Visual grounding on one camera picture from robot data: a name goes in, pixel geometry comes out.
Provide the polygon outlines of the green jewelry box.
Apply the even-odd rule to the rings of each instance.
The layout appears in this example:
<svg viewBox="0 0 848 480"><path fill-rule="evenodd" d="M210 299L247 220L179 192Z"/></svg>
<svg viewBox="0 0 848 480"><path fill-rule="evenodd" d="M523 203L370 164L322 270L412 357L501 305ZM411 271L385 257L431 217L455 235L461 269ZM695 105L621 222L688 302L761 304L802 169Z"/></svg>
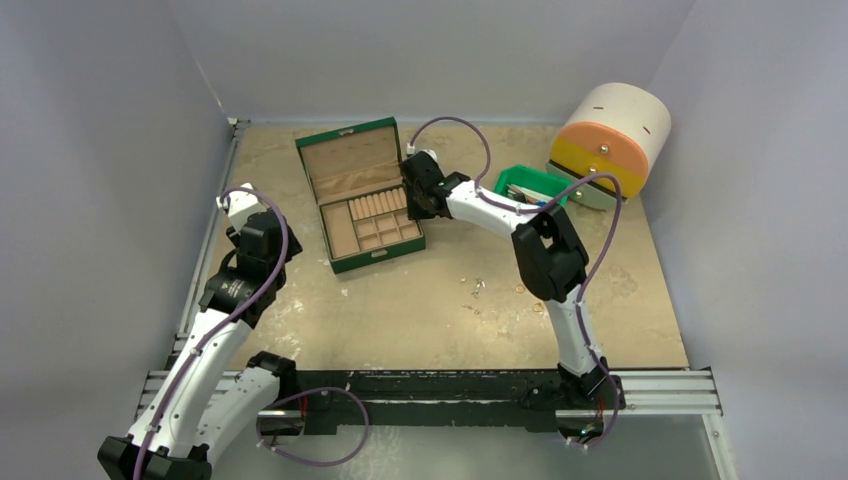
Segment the green jewelry box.
<svg viewBox="0 0 848 480"><path fill-rule="evenodd" d="M398 125L386 117L295 140L296 150L318 208L329 265L336 274L409 255L426 248L426 236L389 246L387 251L332 259L320 208L384 189L403 186L403 151Z"/></svg>

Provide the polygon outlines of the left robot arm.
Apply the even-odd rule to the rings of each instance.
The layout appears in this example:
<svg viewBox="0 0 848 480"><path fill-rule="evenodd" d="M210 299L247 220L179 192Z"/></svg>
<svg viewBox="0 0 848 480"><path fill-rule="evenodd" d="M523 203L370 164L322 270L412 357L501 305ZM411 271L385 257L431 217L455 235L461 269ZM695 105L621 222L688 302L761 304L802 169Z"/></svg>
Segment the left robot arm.
<svg viewBox="0 0 848 480"><path fill-rule="evenodd" d="M270 405L297 399L294 361L260 352L219 398L224 371L285 282L302 250L271 210L232 216L234 244L207 281L186 345L153 400L123 437L107 437L97 459L110 479L208 479L230 443Z"/></svg>

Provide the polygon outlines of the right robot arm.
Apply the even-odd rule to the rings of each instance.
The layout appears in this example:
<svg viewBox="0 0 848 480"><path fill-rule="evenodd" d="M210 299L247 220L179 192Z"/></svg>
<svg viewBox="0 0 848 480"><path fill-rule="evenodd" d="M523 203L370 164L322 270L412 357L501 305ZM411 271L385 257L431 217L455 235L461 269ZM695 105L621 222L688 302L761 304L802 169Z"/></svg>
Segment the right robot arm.
<svg viewBox="0 0 848 480"><path fill-rule="evenodd" d="M465 174L443 174L419 151L400 164L413 220L443 217L479 226L512 243L524 287L546 308L558 346L560 398L576 407L624 405L594 339L585 302L597 268L565 209L556 200L532 207L489 191Z"/></svg>

